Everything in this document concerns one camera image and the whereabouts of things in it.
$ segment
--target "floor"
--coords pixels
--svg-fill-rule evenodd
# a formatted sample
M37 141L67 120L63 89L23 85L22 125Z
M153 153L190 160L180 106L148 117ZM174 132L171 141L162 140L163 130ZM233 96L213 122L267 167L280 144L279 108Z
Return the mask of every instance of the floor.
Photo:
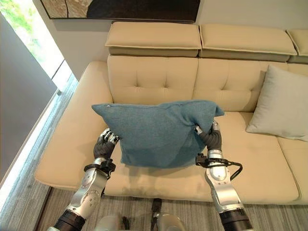
M44 126L31 150L18 181L0 214L0 231L45 231L57 221L74 192L50 188L34 180L34 171L76 86L61 94L54 116ZM86 221L83 231L92 231L106 215L121 214L130 220L134 231L149 231L152 199L105 196ZM256 231L307 231L308 205L246 205L246 211ZM163 200L162 211L178 215L187 231L223 230L213 203Z
M53 226L69 204L74 192L52 189L37 231ZM152 199L105 196L94 214L86 221L83 231L92 231L104 216L121 214L129 218L134 231L149 231ZM308 205L246 205L256 231L307 231ZM162 211L176 214L187 231L223 231L213 203L163 200Z

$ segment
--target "black glove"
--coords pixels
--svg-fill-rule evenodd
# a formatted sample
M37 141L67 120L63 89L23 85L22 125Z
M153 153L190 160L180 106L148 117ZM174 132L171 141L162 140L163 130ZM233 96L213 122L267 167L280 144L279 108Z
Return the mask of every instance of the black glove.
M199 135L202 142L207 146L207 150L221 151L222 139L219 125L216 121L213 122L212 127L208 133L203 132L199 126L195 127L195 131Z
M109 128L107 128L98 138L94 145L93 154L95 158L109 159L115 148L119 137L114 135Z

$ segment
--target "gray wall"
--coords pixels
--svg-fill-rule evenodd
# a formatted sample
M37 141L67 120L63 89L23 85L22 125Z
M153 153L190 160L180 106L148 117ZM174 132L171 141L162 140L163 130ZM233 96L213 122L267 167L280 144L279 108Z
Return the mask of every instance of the gray wall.
M33 0L48 30L77 79L91 61L105 61L111 21L50 20ZM308 0L201 0L197 23L308 28Z
M0 14L0 180L57 87Z

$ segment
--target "throw pillow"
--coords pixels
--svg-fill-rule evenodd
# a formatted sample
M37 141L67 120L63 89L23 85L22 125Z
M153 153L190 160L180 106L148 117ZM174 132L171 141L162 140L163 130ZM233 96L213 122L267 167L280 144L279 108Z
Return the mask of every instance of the throw pillow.
M246 131L308 141L308 77L269 65Z
M194 126L208 132L214 116L224 114L214 102L201 100L156 106L99 104L92 108L120 137L122 163L158 168L194 164L205 147Z

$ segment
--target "framed artwork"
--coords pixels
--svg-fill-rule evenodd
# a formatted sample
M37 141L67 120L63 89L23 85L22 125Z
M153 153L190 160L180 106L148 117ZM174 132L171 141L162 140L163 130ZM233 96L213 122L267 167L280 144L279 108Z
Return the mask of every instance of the framed artwork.
M50 19L195 22L200 0L40 0Z

